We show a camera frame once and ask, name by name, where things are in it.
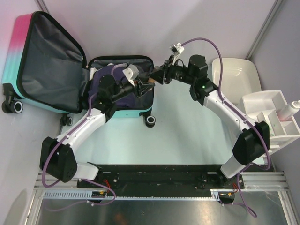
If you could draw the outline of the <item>dark purple garment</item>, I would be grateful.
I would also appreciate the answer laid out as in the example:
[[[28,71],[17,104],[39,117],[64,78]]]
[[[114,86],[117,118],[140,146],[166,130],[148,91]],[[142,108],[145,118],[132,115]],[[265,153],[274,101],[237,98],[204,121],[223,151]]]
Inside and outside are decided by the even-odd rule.
[[[125,69],[125,67],[115,68],[115,66],[114,66],[109,75],[113,75],[114,79],[118,82],[120,82],[120,81],[124,82],[125,81],[125,76],[122,72],[122,70],[124,70],[124,69]],[[93,79],[91,80],[90,90],[88,92],[88,98],[90,98],[92,95],[97,93],[100,78],[102,78],[104,75],[108,75],[108,74],[106,74],[106,72],[104,72],[103,70],[99,70],[95,73]],[[134,94],[131,93],[128,96],[123,97],[122,99],[118,100],[116,102],[116,105],[119,108],[134,108],[135,107],[135,96],[134,96]]]

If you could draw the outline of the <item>cream plastic basin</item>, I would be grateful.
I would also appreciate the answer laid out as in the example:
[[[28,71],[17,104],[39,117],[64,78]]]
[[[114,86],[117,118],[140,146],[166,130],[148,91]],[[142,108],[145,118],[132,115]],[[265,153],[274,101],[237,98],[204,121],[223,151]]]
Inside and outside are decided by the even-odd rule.
[[[222,93],[230,102],[237,105],[244,95],[262,90],[253,62],[238,58],[223,58],[222,62],[221,68],[219,58],[213,60],[212,80],[221,87]]]

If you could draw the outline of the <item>pink and teal children's suitcase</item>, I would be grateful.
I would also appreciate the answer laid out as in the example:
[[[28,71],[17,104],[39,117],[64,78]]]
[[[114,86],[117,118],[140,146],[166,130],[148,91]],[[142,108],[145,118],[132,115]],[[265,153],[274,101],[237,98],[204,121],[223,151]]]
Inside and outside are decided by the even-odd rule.
[[[4,113],[20,114],[25,103],[61,113],[60,123],[72,125],[71,114],[89,107],[90,69],[113,63],[135,65],[138,79],[153,70],[143,55],[100,56],[86,60],[81,45],[48,13],[36,11],[15,19],[2,75]]]

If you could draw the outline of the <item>pink teal gradient bottle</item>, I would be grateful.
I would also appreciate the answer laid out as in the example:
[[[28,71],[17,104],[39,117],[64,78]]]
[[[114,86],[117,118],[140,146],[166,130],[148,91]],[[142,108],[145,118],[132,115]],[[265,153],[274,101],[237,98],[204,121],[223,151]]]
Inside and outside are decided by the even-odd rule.
[[[286,121],[300,110],[300,101],[292,101],[277,112],[280,121]]]

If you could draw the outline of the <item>white cloth item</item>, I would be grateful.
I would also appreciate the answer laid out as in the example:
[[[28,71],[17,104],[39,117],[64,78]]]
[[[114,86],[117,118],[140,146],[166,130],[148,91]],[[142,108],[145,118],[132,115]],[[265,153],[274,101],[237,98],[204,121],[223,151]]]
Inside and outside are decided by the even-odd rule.
[[[104,72],[106,72],[106,74],[110,74],[114,66],[115,65],[113,63],[109,63],[108,65],[106,65],[102,68],[99,68],[99,69],[92,67],[90,69],[90,81],[93,79],[93,77],[97,71],[103,70]]]

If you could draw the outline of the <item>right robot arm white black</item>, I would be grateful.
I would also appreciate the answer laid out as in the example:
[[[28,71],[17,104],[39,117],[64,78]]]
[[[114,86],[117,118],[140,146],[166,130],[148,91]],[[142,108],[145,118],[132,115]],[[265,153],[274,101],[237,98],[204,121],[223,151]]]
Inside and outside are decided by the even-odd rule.
[[[228,101],[208,78],[207,70],[206,59],[201,55],[191,56],[187,66],[179,66],[174,56],[170,56],[150,73],[150,78],[159,84],[177,80],[190,85],[191,98],[214,112],[235,134],[232,156],[216,176],[217,184],[227,188],[233,183],[233,176],[269,151],[269,125],[265,121],[256,122]]]

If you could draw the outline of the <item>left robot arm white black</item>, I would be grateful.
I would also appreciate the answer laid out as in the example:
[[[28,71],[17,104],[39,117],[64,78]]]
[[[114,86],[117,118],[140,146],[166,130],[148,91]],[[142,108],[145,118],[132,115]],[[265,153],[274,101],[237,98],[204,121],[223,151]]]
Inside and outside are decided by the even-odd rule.
[[[67,132],[56,138],[47,137],[42,143],[40,167],[42,183],[46,188],[58,182],[69,182],[71,179],[87,180],[97,188],[104,178],[96,165],[88,162],[77,162],[75,152],[81,144],[98,128],[106,124],[117,110],[116,102],[133,93],[143,96],[155,86],[155,81],[138,78],[118,82],[112,75],[104,75],[97,84],[97,92],[88,100],[86,114]]]

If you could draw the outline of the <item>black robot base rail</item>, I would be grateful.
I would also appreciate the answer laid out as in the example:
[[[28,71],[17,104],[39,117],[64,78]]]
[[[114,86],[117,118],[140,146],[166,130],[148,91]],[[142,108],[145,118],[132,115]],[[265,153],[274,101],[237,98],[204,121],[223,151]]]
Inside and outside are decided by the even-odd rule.
[[[93,183],[79,181],[78,188],[106,185],[119,198],[188,199],[210,197],[219,189],[229,198],[237,188],[244,188],[243,177],[226,178],[220,165],[100,165]]]

